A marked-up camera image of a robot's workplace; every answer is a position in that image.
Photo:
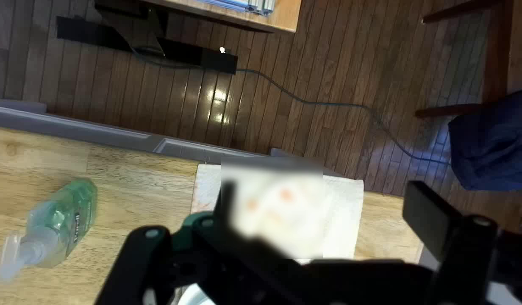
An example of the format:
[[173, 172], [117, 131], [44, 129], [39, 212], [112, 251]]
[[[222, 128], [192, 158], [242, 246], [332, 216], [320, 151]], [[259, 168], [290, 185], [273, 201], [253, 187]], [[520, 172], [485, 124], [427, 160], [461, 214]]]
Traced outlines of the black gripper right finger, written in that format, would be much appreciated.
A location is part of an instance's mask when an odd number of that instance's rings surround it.
[[322, 302], [341, 305], [485, 305], [498, 226], [463, 216], [422, 182], [405, 189], [408, 228], [439, 262], [436, 270], [397, 262], [315, 263]]

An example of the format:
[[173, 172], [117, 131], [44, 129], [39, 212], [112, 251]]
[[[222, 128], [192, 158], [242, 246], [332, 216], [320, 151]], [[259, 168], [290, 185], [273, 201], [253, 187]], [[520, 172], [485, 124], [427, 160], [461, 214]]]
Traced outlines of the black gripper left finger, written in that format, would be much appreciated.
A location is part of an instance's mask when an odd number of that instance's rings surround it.
[[163, 226], [134, 229], [95, 305], [169, 305], [176, 290], [198, 285], [214, 304], [305, 305], [286, 272], [298, 267], [263, 239], [230, 226], [236, 182], [224, 182], [212, 212], [185, 219], [178, 233]]

